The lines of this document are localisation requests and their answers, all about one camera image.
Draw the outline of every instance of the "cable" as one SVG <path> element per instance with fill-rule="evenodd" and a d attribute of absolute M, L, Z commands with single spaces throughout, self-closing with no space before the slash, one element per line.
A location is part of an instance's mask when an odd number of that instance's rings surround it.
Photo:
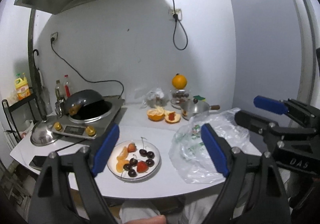
<path fill-rule="evenodd" d="M 86 141 L 86 140 L 83 139 L 83 140 L 81 140 L 81 141 L 79 141 L 79 142 L 72 143 L 72 144 L 67 145 L 67 146 L 65 146 L 65 147 L 62 147 L 62 148 L 60 148 L 60 149 L 58 149 L 58 150 L 55 150 L 55 152 L 62 151 L 62 150 L 64 150 L 64 149 L 67 149 L 67 148 L 69 148 L 69 147 L 72 147 L 72 146 L 74 146 L 74 145 L 76 145 L 76 144 L 78 144 L 78 143 L 82 143 L 82 142 L 84 142 L 84 141 Z"/>
<path fill-rule="evenodd" d="M 187 32 L 186 32 L 185 28 L 183 27 L 181 21 L 178 19 L 178 14 L 176 13 L 176 5 L 175 5 L 174 0 L 172 0 L 172 2 L 173 2 L 173 12 L 174 12 L 173 18 L 174 18 L 174 21 L 175 21 L 175 26 L 174 26 L 174 32 L 173 32 L 172 41 L 173 41 L 173 44 L 174 44 L 174 46 L 176 47 L 177 50 L 185 50 L 185 49 L 187 48 L 187 46 L 188 46 L 188 43 L 189 43 L 188 35 L 187 35 Z M 176 45 L 176 41 L 175 41 L 176 30 L 177 30 L 177 23 L 178 23 L 178 22 L 179 22 L 180 26 L 182 27 L 183 32 L 184 32 L 184 34 L 185 34 L 185 36 L 186 36 L 186 40 L 187 40 L 186 45 L 185 45 L 184 48 L 179 48 L 179 47 Z"/>
<path fill-rule="evenodd" d="M 51 42 L 51 48 L 52 48 L 53 52 L 54 52 L 59 58 L 61 58 L 65 63 L 67 63 L 67 64 L 69 65 L 69 67 L 72 68 L 84 81 L 86 81 L 86 82 L 88 82 L 88 83 L 94 83 L 94 84 L 96 84 L 96 83 L 103 83 L 103 82 L 118 82 L 118 83 L 122 86 L 122 92 L 121 92 L 121 94 L 120 94 L 120 96 L 119 96 L 118 99 L 121 98 L 121 96 L 122 96 L 122 94 L 123 94 L 123 92 L 124 92 L 124 85 L 123 85 L 119 80 L 90 81 L 90 80 L 85 79 L 73 66 L 71 66 L 71 65 L 68 63 L 68 61 L 66 61 L 63 57 L 61 57 L 61 56 L 54 50 L 54 48 L 53 48 L 53 46 L 52 46 L 52 44 L 53 44 L 53 42 L 54 42 L 54 38 L 51 38 L 51 39 L 50 39 L 50 42 Z"/>

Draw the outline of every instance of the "white plate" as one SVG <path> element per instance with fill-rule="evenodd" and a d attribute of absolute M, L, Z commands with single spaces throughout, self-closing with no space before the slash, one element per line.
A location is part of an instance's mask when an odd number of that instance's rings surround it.
<path fill-rule="evenodd" d="M 136 155 L 136 158 L 138 161 L 139 160 L 146 161 L 148 159 L 148 157 L 143 157 L 139 153 L 139 150 L 143 149 L 143 143 L 144 143 L 144 148 L 146 151 L 153 151 L 153 153 L 155 154 L 155 157 L 153 158 L 153 161 L 155 162 L 155 164 L 154 164 L 154 166 L 149 167 L 149 169 L 146 172 L 138 173 L 137 167 L 136 166 L 133 167 L 133 169 L 137 172 L 137 176 L 133 177 L 133 178 L 128 175 L 127 171 L 123 171 L 123 173 L 119 173 L 116 170 L 116 164 L 118 163 L 117 156 L 119 156 L 119 154 L 121 153 L 122 149 L 125 146 L 128 147 L 128 145 L 132 142 L 135 143 L 137 150 L 135 152 L 130 152 L 129 155 L 127 156 L 126 160 L 130 161 L 131 158 L 135 158 L 135 156 L 133 156 L 133 155 Z M 146 180 L 146 179 L 151 178 L 154 174 L 156 174 L 156 172 L 157 172 L 156 169 L 158 170 L 158 168 L 160 167 L 160 162 L 161 162 L 160 152 L 153 144 L 151 144 L 145 140 L 143 140 L 143 143 L 142 143 L 142 140 L 132 140 L 132 141 L 125 141 L 125 142 L 122 142 L 122 143 L 119 143 L 118 145 L 116 145 L 114 147 L 114 149 L 110 155 L 110 158 L 108 160 L 108 163 L 107 163 L 109 170 L 116 177 L 118 177 L 119 179 L 121 179 L 123 181 L 141 181 L 141 180 Z"/>

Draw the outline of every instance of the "yellow bottle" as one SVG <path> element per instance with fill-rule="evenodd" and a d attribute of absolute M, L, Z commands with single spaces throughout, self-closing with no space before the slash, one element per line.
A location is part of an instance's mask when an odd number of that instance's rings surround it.
<path fill-rule="evenodd" d="M 30 89 L 29 89 L 29 86 L 28 86 L 27 78 L 24 75 L 24 73 L 22 75 L 23 75 L 23 79 L 20 77 L 20 74 L 17 74 L 17 79 L 14 82 L 14 85 L 16 87 L 19 100 L 22 100 L 25 97 L 31 95 L 31 92 L 30 92 Z"/>

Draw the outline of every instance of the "wok handle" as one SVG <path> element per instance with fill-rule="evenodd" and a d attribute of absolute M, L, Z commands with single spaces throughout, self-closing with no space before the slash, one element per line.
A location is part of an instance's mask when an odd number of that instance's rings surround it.
<path fill-rule="evenodd" d="M 210 106 L 210 110 L 219 110 L 219 109 L 220 109 L 219 105 Z"/>
<path fill-rule="evenodd" d="M 80 108 L 83 106 L 83 104 L 77 104 L 74 105 L 69 109 L 69 115 L 74 116 L 77 112 L 79 112 Z"/>

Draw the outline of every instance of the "white pants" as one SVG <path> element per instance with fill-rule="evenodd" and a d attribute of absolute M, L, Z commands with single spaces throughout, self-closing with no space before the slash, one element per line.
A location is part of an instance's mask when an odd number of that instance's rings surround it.
<path fill-rule="evenodd" d="M 186 203 L 179 224 L 201 224 L 216 201 L 223 184 L 186 195 Z M 240 197 L 243 197 L 244 193 L 246 192 L 242 191 Z M 234 217 L 239 216 L 242 210 L 243 206 L 236 208 Z M 126 223 L 130 220 L 155 217 L 160 215 L 160 212 L 150 201 L 129 200 L 123 203 L 119 215 L 122 223 Z"/>

